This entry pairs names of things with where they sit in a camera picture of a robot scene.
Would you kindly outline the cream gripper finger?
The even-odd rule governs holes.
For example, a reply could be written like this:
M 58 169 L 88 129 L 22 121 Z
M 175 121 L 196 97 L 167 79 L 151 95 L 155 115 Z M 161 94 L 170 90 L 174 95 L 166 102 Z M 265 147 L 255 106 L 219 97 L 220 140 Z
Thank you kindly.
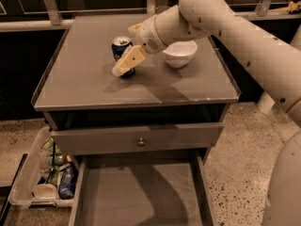
M 139 31 L 140 31 L 140 28 L 141 28 L 141 25 L 142 24 L 134 24 L 134 25 L 131 25 L 128 27 L 128 31 L 133 35 L 133 36 L 136 36 Z
M 129 46 L 112 69 L 112 74 L 120 77 L 140 64 L 146 58 L 146 52 L 140 45 Z

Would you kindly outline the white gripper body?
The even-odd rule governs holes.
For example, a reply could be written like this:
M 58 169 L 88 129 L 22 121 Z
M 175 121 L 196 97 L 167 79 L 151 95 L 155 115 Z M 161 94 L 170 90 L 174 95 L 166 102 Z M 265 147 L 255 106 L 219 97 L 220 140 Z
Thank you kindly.
M 152 16 L 138 25 L 135 40 L 148 54 L 157 54 L 165 50 L 166 46 L 160 40 L 155 29 L 155 18 Z

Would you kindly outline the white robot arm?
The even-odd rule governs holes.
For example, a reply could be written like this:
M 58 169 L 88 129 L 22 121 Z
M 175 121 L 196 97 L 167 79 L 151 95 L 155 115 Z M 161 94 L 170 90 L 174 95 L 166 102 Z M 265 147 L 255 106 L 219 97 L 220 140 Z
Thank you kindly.
M 129 31 L 136 45 L 123 53 L 113 75 L 124 75 L 147 54 L 157 54 L 176 41 L 213 35 L 301 127 L 301 51 L 237 15 L 225 0 L 179 0 Z M 262 226 L 301 226 L 301 132 L 277 156 Z

